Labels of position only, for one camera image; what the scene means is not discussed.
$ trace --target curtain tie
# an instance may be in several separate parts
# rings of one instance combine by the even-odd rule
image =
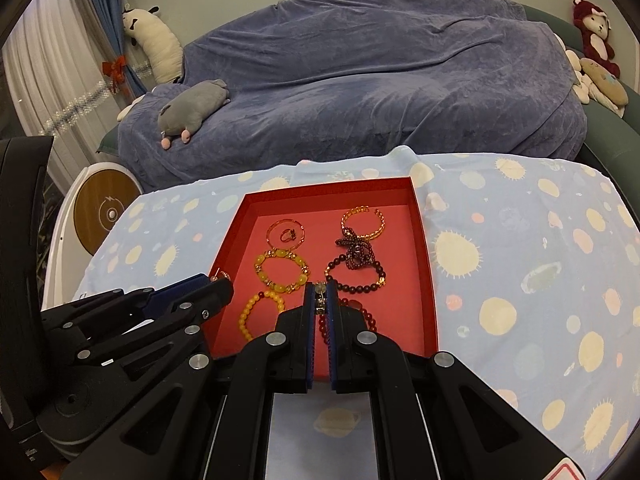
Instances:
[[[102,64],[102,73],[111,78],[111,93],[115,94],[118,88],[122,90],[125,97],[129,97],[129,89],[123,86],[126,82],[124,75],[124,67],[127,65],[127,60],[124,56],[120,56],[113,63],[107,61]]]

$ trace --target red box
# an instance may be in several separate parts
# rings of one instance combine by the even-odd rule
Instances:
[[[218,256],[210,271],[227,272],[234,282],[234,298],[218,316],[203,325],[214,357],[239,352],[246,344],[238,329],[238,319],[247,301],[266,290],[255,273],[259,254],[270,247],[266,231],[274,222],[291,218],[304,226],[305,241],[294,252],[302,257],[312,282],[324,281],[327,263],[344,253],[335,245],[342,237],[340,220],[349,209],[368,205],[385,216],[385,230],[371,245],[386,272],[386,285],[369,294],[347,294],[341,298],[360,301],[373,314],[378,332],[394,339],[403,350],[430,356],[438,349],[436,313],[431,269],[426,239],[422,228],[414,187],[408,177],[380,178],[288,187],[249,193],[244,197],[229,226]],[[380,220],[372,211],[351,216],[347,225],[358,234],[375,231]],[[272,240],[278,240],[274,230]],[[269,258],[262,264],[271,280],[287,285],[295,282],[300,268],[286,258]],[[345,264],[332,270],[340,283],[369,285],[378,278],[372,267],[349,270]],[[281,294],[286,308],[300,306],[303,288],[292,294]],[[252,310],[246,326],[256,337],[274,329],[277,309],[272,300],[261,300]],[[316,328],[315,374],[328,377],[327,352]]]

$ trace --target blue blanket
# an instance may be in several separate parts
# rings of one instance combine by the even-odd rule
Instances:
[[[573,158],[586,117],[551,30],[509,0],[286,0],[184,49],[118,131],[145,191],[296,164],[416,153]],[[223,79],[231,103],[188,145],[160,146],[160,109]]]

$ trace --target bracelet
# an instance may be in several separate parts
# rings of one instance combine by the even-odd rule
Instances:
[[[300,269],[302,269],[302,273],[300,274],[298,279],[290,285],[280,285],[279,283],[274,283],[269,279],[267,273],[262,270],[262,263],[267,258],[288,258],[289,260],[292,260],[298,266],[300,266]],[[306,262],[296,253],[293,253],[292,251],[289,251],[287,249],[269,249],[264,254],[260,254],[255,259],[254,269],[256,274],[258,275],[258,278],[260,278],[260,280],[271,290],[275,290],[276,292],[280,293],[285,292],[286,294],[291,294],[294,290],[298,290],[301,286],[303,286],[307,282],[308,276],[311,273]]]
[[[254,305],[258,303],[258,301],[260,301],[262,298],[271,298],[273,301],[275,301],[276,305],[278,306],[278,314],[284,312],[284,300],[275,292],[271,292],[270,290],[267,290],[266,292],[258,292],[258,294],[256,294],[255,296],[249,298],[249,301],[247,301],[247,304],[242,311],[242,314],[240,314],[240,319],[238,319],[238,328],[247,341],[251,341],[251,339],[253,339],[254,337],[246,327],[246,320],[249,319],[249,314],[251,314],[251,310],[254,308]]]
[[[338,281],[336,281],[334,278],[332,278],[330,272],[332,269],[335,269],[336,266],[340,265],[343,261],[345,261],[347,259],[346,254],[341,254],[340,256],[338,256],[337,258],[335,258],[332,262],[329,262],[326,266],[326,269],[324,270],[324,276],[326,277],[327,281],[330,280],[334,280],[335,282],[335,287],[338,290],[343,290],[344,292],[348,292],[350,294],[361,294],[361,293],[365,293],[365,294],[369,294],[370,292],[375,292],[376,290],[378,290],[381,286],[385,286],[386,283],[386,272],[385,270],[382,268],[382,265],[380,265],[380,262],[377,260],[374,260],[371,265],[373,267],[376,268],[376,272],[378,273],[378,280],[375,283],[371,283],[371,285],[358,285],[358,286],[353,286],[353,285],[347,285],[345,283],[340,283]]]
[[[369,327],[369,332],[378,331],[378,327],[376,327],[376,320],[373,319],[373,315],[370,312],[367,312],[367,309],[365,309],[359,301],[347,300],[347,298],[342,298],[338,302],[338,304],[340,304],[340,306],[350,306],[351,308],[355,308],[361,311],[362,315],[364,316],[364,321],[367,323]],[[327,326],[326,326],[326,314],[320,315],[318,325],[320,328],[320,335],[322,336],[322,340],[324,341],[325,345],[328,345],[329,331],[327,330]]]
[[[358,238],[356,231],[347,227],[343,231],[344,238],[335,241],[339,247],[347,247],[346,261],[347,268],[351,270],[373,265],[376,255],[373,247],[366,240]]]
[[[285,219],[282,219],[282,220],[278,220],[276,223],[271,224],[269,226],[269,228],[267,229],[267,243],[269,244],[269,247],[271,249],[276,249],[276,250],[278,249],[278,247],[275,247],[271,243],[271,240],[270,240],[271,231],[273,231],[280,224],[284,224],[285,222],[291,222],[292,224],[296,224],[298,227],[300,227],[300,241],[297,244],[295,244],[295,245],[293,245],[291,247],[288,247],[286,249],[287,251],[293,251],[294,249],[297,249],[298,247],[300,247],[300,245],[302,245],[302,242],[305,241],[305,228],[303,227],[303,225],[300,222],[298,222],[297,220],[292,220],[291,218],[285,218]],[[296,238],[298,238],[298,234],[296,233],[295,228],[293,228],[293,229],[291,229],[291,228],[284,229],[284,231],[281,232],[281,234],[280,234],[280,241],[284,242],[284,243],[292,242],[292,241],[296,240]]]
[[[353,216],[353,215],[358,214],[358,213],[364,213],[364,212],[367,212],[367,211],[369,211],[369,206],[368,205],[361,205],[361,206],[358,206],[358,207],[354,207],[353,209],[349,209],[344,215],[342,215],[342,220],[340,220],[340,228],[342,230],[342,233],[344,235],[346,235],[345,229],[347,229],[347,226],[345,225],[345,222],[347,221],[347,219],[350,216]],[[376,238],[378,238],[382,234],[382,231],[385,230],[385,217],[382,215],[382,213],[380,212],[379,209],[376,209],[374,211],[374,213],[380,219],[380,222],[381,222],[380,227],[377,228],[372,233],[369,233],[368,235],[358,236],[358,238],[360,240],[367,240],[367,241],[375,240]]]

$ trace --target yellow beaded bracelet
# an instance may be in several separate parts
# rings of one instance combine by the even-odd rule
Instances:
[[[288,258],[289,260],[295,262],[300,267],[300,269],[302,269],[302,273],[300,274],[298,279],[290,285],[280,285],[279,283],[272,282],[267,276],[267,273],[262,270],[262,264],[267,258]],[[260,280],[266,286],[268,286],[271,290],[275,290],[279,293],[284,292],[286,294],[291,294],[294,290],[298,290],[301,286],[305,285],[308,280],[309,274],[311,274],[311,271],[309,270],[309,267],[307,267],[306,262],[296,253],[286,249],[270,249],[264,254],[260,254],[255,259],[254,268],[256,274],[258,274],[258,278],[260,278]]]
[[[254,305],[258,303],[258,301],[260,301],[262,298],[271,298],[273,301],[275,301],[276,305],[278,306],[278,314],[284,312],[284,300],[275,292],[271,292],[270,290],[267,290],[266,292],[258,292],[258,294],[256,294],[255,296],[249,298],[249,301],[247,301],[247,304],[242,311],[242,314],[240,314],[240,319],[238,319],[238,328],[247,341],[251,341],[251,339],[253,339],[254,337],[246,327],[246,320],[249,319],[249,314],[251,314],[251,310],[254,308]]]

